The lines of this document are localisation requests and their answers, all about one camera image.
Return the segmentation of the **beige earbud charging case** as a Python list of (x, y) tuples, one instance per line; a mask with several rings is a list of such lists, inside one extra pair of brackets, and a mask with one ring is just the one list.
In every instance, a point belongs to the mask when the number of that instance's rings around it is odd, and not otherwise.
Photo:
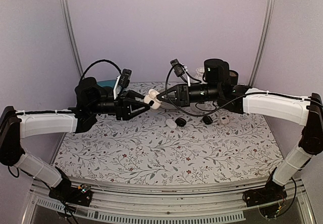
[(152, 109), (159, 109), (162, 102), (158, 100), (157, 96), (159, 92), (155, 89), (149, 89), (148, 93), (145, 95), (143, 101), (146, 104), (149, 104)]

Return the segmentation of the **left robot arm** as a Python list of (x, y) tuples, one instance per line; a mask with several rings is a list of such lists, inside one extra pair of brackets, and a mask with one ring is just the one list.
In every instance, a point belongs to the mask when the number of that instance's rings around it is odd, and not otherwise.
[(93, 77), (82, 79), (75, 88), (76, 107), (68, 110), (17, 111), (7, 106), (1, 115), (1, 163), (14, 166), (47, 184), (49, 196), (63, 204), (89, 207), (93, 193), (90, 186), (72, 187), (68, 176), (58, 167), (33, 156), (21, 146), (21, 139), (53, 133), (85, 133), (97, 122), (97, 115), (115, 116), (127, 121), (153, 106), (154, 101), (133, 90), (101, 87)]

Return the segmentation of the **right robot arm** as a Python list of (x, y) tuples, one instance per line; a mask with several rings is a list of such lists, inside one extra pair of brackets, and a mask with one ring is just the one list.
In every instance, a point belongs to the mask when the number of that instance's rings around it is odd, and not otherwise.
[(218, 109), (224, 108), (238, 114), (260, 114), (303, 126), (299, 143), (272, 171), (265, 186), (243, 193), (248, 207), (285, 199), (287, 182), (314, 155), (322, 152), (321, 97), (316, 93), (311, 96), (290, 96), (239, 85), (238, 73), (230, 70), (229, 64), (220, 59), (204, 61), (203, 79), (203, 84), (187, 82), (166, 88), (156, 98), (177, 109), (191, 103), (216, 101)]

